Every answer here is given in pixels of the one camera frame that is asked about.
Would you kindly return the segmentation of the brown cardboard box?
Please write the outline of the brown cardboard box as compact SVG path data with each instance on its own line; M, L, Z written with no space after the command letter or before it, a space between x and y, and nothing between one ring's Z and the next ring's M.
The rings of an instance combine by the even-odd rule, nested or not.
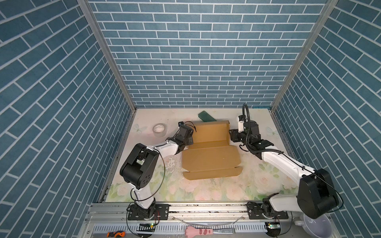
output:
M182 152L183 176L188 180L234 177L241 174L241 158L230 145L229 121L195 124L193 144Z

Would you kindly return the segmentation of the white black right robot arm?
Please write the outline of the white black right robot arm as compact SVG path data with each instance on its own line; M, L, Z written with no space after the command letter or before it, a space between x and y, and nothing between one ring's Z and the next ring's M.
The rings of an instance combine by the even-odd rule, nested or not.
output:
M232 142L242 143L246 152L273 165L288 176L298 187L296 195L274 193L263 199L262 212L273 218L280 212L302 212L309 218L335 212L342 208L344 201L334 188L330 173L325 169L316 170L289 157L272 142L261 138L255 121L238 117L238 128L229 131Z

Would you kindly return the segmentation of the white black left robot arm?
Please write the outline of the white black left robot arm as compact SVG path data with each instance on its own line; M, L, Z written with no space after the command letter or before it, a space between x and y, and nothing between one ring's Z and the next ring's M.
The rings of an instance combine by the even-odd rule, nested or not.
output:
M151 146L138 143L134 146L120 168L120 175L132 187L130 196L134 203L129 208L132 216L149 220L159 215L154 196L162 185L154 193L148 185L153 178L158 158L177 155L187 146L193 145L194 132L196 126L192 122L179 122L177 132L165 142Z

